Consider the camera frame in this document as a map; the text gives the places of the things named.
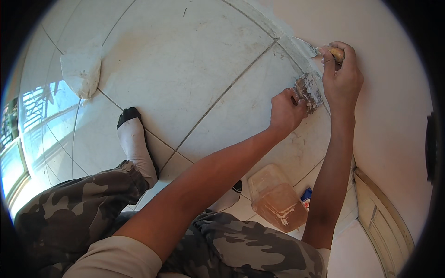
wooden handle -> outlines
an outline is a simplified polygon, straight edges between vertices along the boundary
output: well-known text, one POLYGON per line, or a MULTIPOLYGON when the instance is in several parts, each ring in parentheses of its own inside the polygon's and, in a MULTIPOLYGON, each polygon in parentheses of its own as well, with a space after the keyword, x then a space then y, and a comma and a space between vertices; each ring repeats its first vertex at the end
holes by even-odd
POLYGON ((323 47, 327 49, 335 58, 337 63, 341 63, 344 60, 344 51, 341 48, 337 47, 323 47))

camouflage pants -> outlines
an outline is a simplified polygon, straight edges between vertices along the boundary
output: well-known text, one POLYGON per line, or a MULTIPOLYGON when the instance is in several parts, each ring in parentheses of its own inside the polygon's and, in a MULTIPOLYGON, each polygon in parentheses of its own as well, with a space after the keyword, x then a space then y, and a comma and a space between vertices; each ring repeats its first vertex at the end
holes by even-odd
MULTIPOLYGON (((58 184, 16 215, 15 227, 32 267, 61 277, 89 246, 111 236, 136 212, 121 213, 148 189, 130 161, 58 184)), ((313 247, 256 222, 206 211, 196 217, 161 272, 190 277, 325 277, 313 247)))

white tile floor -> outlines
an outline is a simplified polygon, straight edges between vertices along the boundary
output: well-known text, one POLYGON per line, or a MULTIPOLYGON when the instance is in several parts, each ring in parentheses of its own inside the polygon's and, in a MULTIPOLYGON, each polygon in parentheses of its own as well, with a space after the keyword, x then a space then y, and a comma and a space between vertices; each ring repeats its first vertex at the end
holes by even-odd
MULTIPOLYGON (((139 210, 193 162, 265 129, 271 97, 309 64, 298 52, 289 56, 289 44, 283 49, 289 39, 279 28, 244 14, 221 0, 58 1, 33 34, 21 80, 20 129, 32 177, 45 188, 116 167, 125 159, 117 119, 135 106, 162 169, 155 187, 127 208, 139 210), (93 98, 80 101, 63 81, 59 57, 91 39, 103 44, 101 78, 93 98)), ((329 136, 322 106, 243 178, 243 195, 227 212, 271 226, 251 209, 246 178, 273 162, 301 194, 315 183, 329 136)), ((350 180, 336 233, 357 217, 356 207, 350 180)))

forearm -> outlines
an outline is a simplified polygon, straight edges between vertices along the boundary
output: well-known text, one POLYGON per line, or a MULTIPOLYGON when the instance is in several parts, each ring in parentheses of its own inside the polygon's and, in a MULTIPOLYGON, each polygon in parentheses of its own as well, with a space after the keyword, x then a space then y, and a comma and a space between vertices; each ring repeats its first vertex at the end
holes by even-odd
POLYGON ((354 125, 353 116, 347 121, 332 119, 331 139, 314 184, 302 238, 315 248, 331 248, 335 225, 348 187, 354 125))
POLYGON ((282 139, 274 130, 266 129, 201 159, 158 193, 115 235, 144 243, 165 261, 192 220, 282 139))

clear plastic container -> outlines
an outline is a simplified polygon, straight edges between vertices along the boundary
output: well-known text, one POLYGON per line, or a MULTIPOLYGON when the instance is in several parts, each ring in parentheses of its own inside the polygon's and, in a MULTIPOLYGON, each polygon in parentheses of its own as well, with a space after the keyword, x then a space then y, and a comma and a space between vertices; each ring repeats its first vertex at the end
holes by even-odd
POLYGON ((267 222, 287 233, 307 220, 307 210, 286 175, 269 164, 248 179, 252 209, 267 222))

